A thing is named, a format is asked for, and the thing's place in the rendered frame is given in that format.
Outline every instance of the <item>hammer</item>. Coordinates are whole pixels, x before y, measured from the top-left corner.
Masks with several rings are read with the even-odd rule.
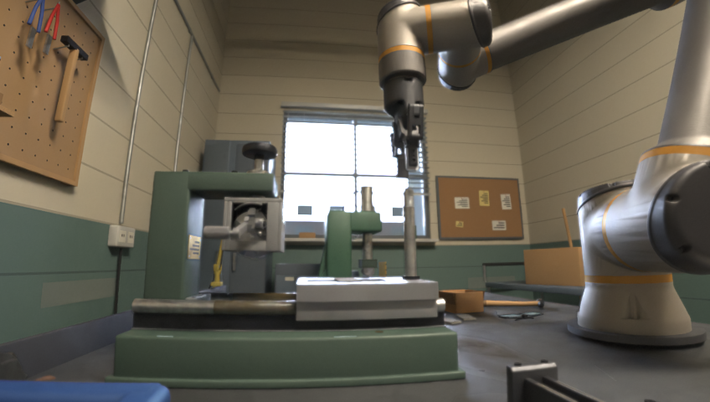
[[[545,301],[543,299],[531,301],[484,300],[483,306],[538,306],[543,308]]]
[[[78,44],[68,35],[63,35],[61,42],[65,44],[65,48],[69,48],[69,57],[67,57],[67,65],[64,69],[64,78],[62,79],[62,89],[59,91],[59,100],[57,101],[57,111],[54,113],[54,121],[66,121],[67,102],[69,102],[69,94],[71,93],[71,84],[74,82],[74,71],[76,70],[76,61],[89,59],[89,55],[79,47]]]

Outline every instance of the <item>blue object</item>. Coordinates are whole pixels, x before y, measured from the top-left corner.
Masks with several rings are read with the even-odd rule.
[[[5,402],[170,402],[160,384],[0,381]]]
[[[34,23],[34,14],[37,12],[37,8],[39,8],[39,22],[37,22],[37,31],[39,32],[42,30],[42,22],[44,22],[44,0],[38,0],[34,4],[32,12],[27,19],[27,25],[32,26],[32,23]]]

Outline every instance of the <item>window frame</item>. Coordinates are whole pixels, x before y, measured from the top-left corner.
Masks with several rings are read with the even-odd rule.
[[[358,177],[364,178],[392,178],[396,176],[383,176],[383,175],[369,175],[369,174],[358,174],[358,134],[356,127],[357,125],[369,125],[369,126],[387,126],[391,125],[393,119],[390,115],[385,113],[381,108],[376,106],[352,106],[352,105],[314,105],[314,104],[302,104],[302,103],[284,103],[281,105],[284,113],[283,117],[283,127],[281,130],[281,167],[280,167],[280,195],[284,197],[284,182],[286,180],[287,174],[298,174],[298,175],[313,175],[313,176],[348,176],[355,179],[355,192],[353,197],[355,198],[355,209],[358,210],[358,195],[360,190],[357,188]],[[424,133],[426,133],[426,110],[424,110]],[[288,122],[306,122],[306,123],[331,123],[331,124],[351,124],[353,125],[353,135],[354,135],[354,151],[355,151],[355,166],[353,167],[353,174],[324,174],[324,173],[287,173],[286,172],[286,124]],[[418,239],[431,239],[431,218],[430,218],[430,186],[429,186],[429,164],[426,146],[426,135],[424,135],[424,140],[420,147],[422,172],[416,173],[417,176],[411,179],[421,180],[423,182],[423,193],[416,192],[417,195],[424,195],[424,221],[426,222],[425,231],[423,235],[417,235]],[[403,239],[404,236],[377,236],[380,239]]]

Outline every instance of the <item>pliers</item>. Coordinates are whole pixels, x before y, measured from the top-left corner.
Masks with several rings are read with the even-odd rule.
[[[40,30],[42,29],[42,22],[44,22],[44,0],[37,0],[37,2],[34,4],[34,7],[32,8],[32,13],[29,14],[29,18],[27,19],[27,25],[32,27],[32,29],[29,30],[29,35],[27,35],[27,47],[32,48],[32,45],[34,44],[34,37],[37,35],[37,29],[34,28],[33,23],[34,23],[34,14],[37,12],[37,9],[39,8],[39,22],[37,23],[37,28]]]
[[[49,19],[47,20],[47,25],[44,27],[44,32],[47,33],[47,39],[44,42],[44,54],[49,54],[49,47],[52,46],[52,41],[57,40],[57,29],[59,28],[59,15],[61,14],[60,12],[60,5],[59,2],[57,2],[57,5],[54,6],[54,10],[52,10],[52,13],[49,15]],[[52,37],[49,37],[49,25],[52,24],[52,18],[56,18],[54,20],[54,35]]]

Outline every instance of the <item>window pane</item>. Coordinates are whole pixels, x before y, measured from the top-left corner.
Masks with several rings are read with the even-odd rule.
[[[392,157],[391,126],[355,126],[358,174],[397,176],[397,158]]]
[[[370,178],[358,177],[358,211],[363,209],[363,196],[360,189],[373,188],[373,207],[383,222],[403,223],[404,214],[397,215],[394,209],[404,208],[404,190],[409,186],[407,178]]]
[[[355,212],[354,191],[353,176],[287,174],[284,176],[284,221],[326,222],[331,207]],[[311,214],[305,214],[309,210],[303,207],[310,207]]]
[[[354,126],[288,122],[284,155],[288,173],[353,174]]]

